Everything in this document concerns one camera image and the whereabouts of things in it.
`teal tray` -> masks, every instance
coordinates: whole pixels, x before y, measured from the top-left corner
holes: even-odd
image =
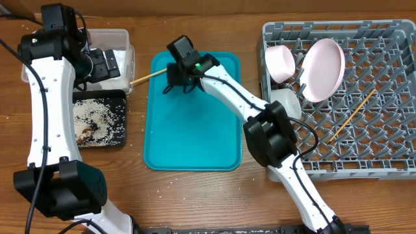
[[[240,82],[239,59],[226,52],[205,52],[217,58]],[[175,62],[168,51],[151,62],[151,73]],[[166,73],[149,84],[143,159],[154,170],[233,170],[241,162],[241,121],[215,97],[195,88],[184,94],[175,87],[162,94]]]

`dish rack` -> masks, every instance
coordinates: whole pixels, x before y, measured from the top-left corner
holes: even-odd
[[[298,96],[302,120],[319,135],[318,148],[303,164],[312,180],[344,178],[416,179],[416,26],[409,20],[272,22],[263,25],[258,70],[263,99],[290,88]],[[318,40],[331,38],[343,49],[344,78],[333,96],[319,103],[305,99],[300,85],[302,61]],[[294,57],[295,74],[272,85],[265,49],[285,45]],[[372,89],[377,89],[334,140]],[[314,143],[312,133],[294,125],[301,151]],[[276,177],[268,173],[273,181]]]

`chopstick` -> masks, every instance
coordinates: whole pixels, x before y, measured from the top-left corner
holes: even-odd
[[[354,115],[357,114],[357,112],[359,111],[359,109],[364,106],[365,102],[369,100],[369,98],[373,95],[373,93],[375,93],[375,91],[377,91],[376,89],[373,89],[370,94],[364,99],[364,101],[359,104],[359,106],[357,107],[357,109],[351,114],[351,116],[344,122],[344,124],[341,126],[340,129],[338,129],[338,131],[331,137],[330,141],[328,142],[328,144],[332,143],[332,140],[341,132],[341,130],[344,129],[344,127],[347,125],[347,123],[352,119],[352,117],[354,117]]]
[[[156,71],[155,73],[152,73],[150,75],[144,76],[144,77],[142,77],[140,79],[137,79],[135,81],[131,81],[130,82],[130,85],[133,85],[133,84],[138,83],[138,82],[141,82],[141,81],[145,81],[145,80],[149,79],[150,77],[155,76],[155,75],[158,75],[158,74],[160,74],[162,72],[165,72],[165,71],[166,71],[166,68],[165,69],[162,69],[160,71]]]

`clear plastic container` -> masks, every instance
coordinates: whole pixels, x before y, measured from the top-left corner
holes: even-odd
[[[130,94],[133,91],[130,82],[135,79],[135,49],[130,44],[129,32],[125,29],[89,29],[88,32],[92,43],[90,49],[114,50],[120,76],[95,84],[88,83],[87,90],[121,89],[126,94]],[[21,79],[26,83],[29,82],[25,66],[21,72]]]

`wooden table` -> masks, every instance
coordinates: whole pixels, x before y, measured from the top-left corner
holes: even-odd
[[[90,29],[127,29],[136,51],[136,77],[150,72],[154,55],[179,35],[188,35],[200,51],[230,51],[239,57],[242,85],[260,96],[255,45],[268,21],[313,20],[416,21],[416,12],[351,12],[87,18]],[[22,35],[38,26],[0,21],[1,38],[17,48]],[[31,142],[29,85],[20,80],[21,63],[0,48],[0,232],[23,233],[29,203],[15,191],[13,172],[26,168]],[[300,224],[300,214],[280,183],[248,153],[232,172],[156,172],[142,160],[148,84],[136,86],[128,100],[127,144],[123,148],[81,150],[84,162],[99,168],[109,198],[145,228],[248,228]],[[344,223],[368,224],[372,233],[416,233],[416,181],[338,180],[315,183]],[[70,222],[35,212],[32,233],[57,233]],[[82,227],[72,233],[80,233]]]

